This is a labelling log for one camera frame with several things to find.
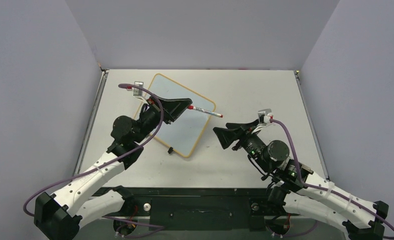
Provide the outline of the red white marker pen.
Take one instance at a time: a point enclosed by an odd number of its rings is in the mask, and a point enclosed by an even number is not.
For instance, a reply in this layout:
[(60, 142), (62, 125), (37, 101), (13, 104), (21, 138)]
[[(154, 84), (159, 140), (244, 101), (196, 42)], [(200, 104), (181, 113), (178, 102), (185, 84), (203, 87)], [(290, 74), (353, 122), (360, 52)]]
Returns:
[(200, 108), (200, 107), (196, 107), (196, 106), (193, 106), (193, 105), (188, 106), (188, 109), (189, 110), (198, 111), (198, 112), (201, 112), (201, 113), (205, 113), (207, 115), (211, 115), (211, 116), (214, 116), (214, 117), (223, 118), (223, 115), (220, 114), (220, 113), (209, 111), (209, 110), (206, 110), (206, 109), (203, 109), (203, 108)]

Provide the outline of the yellow framed whiteboard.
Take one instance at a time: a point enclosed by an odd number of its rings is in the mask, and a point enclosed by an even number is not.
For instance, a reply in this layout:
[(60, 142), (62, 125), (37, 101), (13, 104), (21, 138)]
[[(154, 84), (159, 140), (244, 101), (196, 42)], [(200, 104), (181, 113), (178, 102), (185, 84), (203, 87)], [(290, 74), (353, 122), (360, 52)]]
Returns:
[[(165, 99), (190, 98), (192, 106), (211, 112), (216, 111), (216, 104), (200, 93), (174, 81), (167, 76), (157, 73), (149, 84), (136, 79), (133, 83), (142, 83), (143, 87)], [(204, 133), (211, 115), (196, 110), (187, 109), (171, 124), (163, 123), (155, 139), (184, 158), (194, 151)]]

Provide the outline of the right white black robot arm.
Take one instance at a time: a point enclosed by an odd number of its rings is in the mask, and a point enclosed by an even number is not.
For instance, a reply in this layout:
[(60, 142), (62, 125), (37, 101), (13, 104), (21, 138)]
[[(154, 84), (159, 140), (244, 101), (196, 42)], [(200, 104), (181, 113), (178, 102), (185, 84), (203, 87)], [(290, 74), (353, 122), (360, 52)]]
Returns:
[[(258, 136), (269, 124), (279, 124), (288, 142), (273, 140), (266, 144)], [(323, 222), (342, 231), (349, 239), (382, 240), (388, 205), (382, 201), (367, 201), (352, 195), (326, 180), (301, 163), (289, 130), (284, 123), (270, 119), (269, 123), (227, 123), (213, 131), (223, 149), (245, 150), (262, 180), (271, 178), (267, 207), (274, 213), (282, 211)]]

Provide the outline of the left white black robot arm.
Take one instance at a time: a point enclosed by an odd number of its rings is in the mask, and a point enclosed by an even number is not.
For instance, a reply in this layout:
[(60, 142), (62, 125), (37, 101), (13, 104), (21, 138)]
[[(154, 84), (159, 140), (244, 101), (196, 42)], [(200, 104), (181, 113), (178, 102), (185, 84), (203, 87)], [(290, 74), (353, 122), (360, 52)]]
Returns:
[(105, 183), (129, 168), (140, 156), (141, 141), (148, 142), (161, 123), (174, 122), (192, 104), (189, 98), (147, 99), (137, 120), (119, 116), (113, 123), (114, 139), (107, 151), (86, 172), (52, 194), (36, 198), (34, 224), (51, 240), (72, 240), (85, 225), (108, 214), (128, 215), (134, 201), (123, 187), (91, 198)]

